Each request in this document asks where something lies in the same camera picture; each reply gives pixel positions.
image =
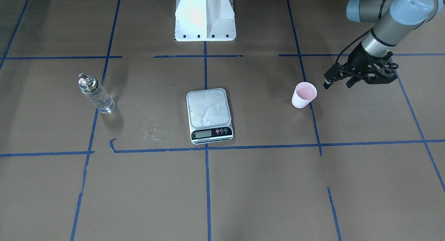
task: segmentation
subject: white plastic mount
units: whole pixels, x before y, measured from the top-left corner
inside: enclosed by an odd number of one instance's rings
[[[176,0],[177,41],[231,41],[236,38],[233,0]]]

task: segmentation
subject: white cup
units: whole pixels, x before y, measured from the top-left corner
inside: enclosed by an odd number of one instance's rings
[[[297,84],[292,95],[292,105],[301,109],[307,106],[317,96],[317,89],[308,82],[301,82]]]

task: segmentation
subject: light blue joint cap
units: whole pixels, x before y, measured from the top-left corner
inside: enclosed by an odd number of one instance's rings
[[[360,21],[360,0],[350,0],[346,6],[346,17],[352,22]]]
[[[437,0],[437,13],[434,16],[437,16],[442,11],[443,7],[444,7],[443,0]]]
[[[424,21],[433,9],[432,0],[395,0],[389,12],[396,22],[415,25]]]

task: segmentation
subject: silver bottle lid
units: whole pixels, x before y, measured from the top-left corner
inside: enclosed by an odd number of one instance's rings
[[[97,87],[97,79],[93,76],[84,75],[84,73],[79,74],[79,88],[85,92],[92,91]]]

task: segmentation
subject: scale control panel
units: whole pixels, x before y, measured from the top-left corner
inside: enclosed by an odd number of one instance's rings
[[[232,138],[233,131],[230,127],[195,130],[191,134],[191,140],[194,144],[218,142]]]

